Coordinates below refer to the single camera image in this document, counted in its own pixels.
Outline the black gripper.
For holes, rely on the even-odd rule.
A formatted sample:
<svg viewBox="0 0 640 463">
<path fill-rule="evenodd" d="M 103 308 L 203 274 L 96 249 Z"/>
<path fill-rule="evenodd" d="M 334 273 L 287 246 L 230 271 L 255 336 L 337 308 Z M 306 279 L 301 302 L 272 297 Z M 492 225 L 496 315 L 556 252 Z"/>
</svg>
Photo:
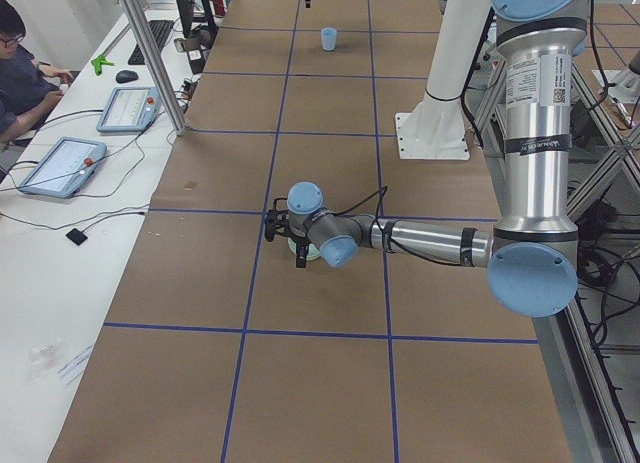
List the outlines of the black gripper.
<svg viewBox="0 0 640 463">
<path fill-rule="evenodd" d="M 306 235 L 305 230 L 300 230 L 292 225 L 288 227 L 288 244 L 291 248 L 296 248 L 295 264 L 297 268 L 305 268 L 307 266 L 306 254 L 311 241 Z"/>
</svg>

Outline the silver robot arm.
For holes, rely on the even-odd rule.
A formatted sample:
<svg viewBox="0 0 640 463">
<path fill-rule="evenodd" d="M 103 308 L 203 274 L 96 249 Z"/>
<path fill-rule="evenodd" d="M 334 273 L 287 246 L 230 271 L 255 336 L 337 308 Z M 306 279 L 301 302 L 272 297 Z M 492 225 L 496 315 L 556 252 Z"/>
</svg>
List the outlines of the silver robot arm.
<svg viewBox="0 0 640 463">
<path fill-rule="evenodd" d="M 571 66 L 587 36 L 590 0 L 447 0 L 423 100 L 396 117 L 405 159 L 467 157 L 461 111 L 467 74 L 488 25 L 506 66 L 505 206 L 491 232 L 452 229 L 326 208 L 319 187 L 299 182 L 266 221 L 290 238 L 297 265 L 315 247 L 332 267 L 362 247 L 431 262 L 483 267 L 504 307 L 529 317 L 563 310 L 577 290 L 577 228 L 566 211 Z"/>
</svg>

